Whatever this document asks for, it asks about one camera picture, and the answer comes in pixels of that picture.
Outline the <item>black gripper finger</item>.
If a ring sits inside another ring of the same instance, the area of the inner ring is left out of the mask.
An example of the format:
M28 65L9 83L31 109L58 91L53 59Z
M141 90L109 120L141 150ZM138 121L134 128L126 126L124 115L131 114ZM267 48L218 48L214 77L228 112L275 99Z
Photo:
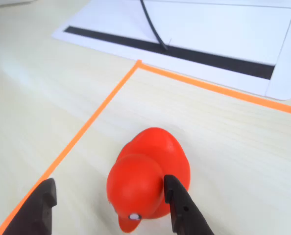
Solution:
M172 231L178 235L212 235L204 216L181 182L173 175L164 176L165 202L170 205Z
M57 205L53 178L42 181L29 195L3 232L4 235L52 234L52 208Z

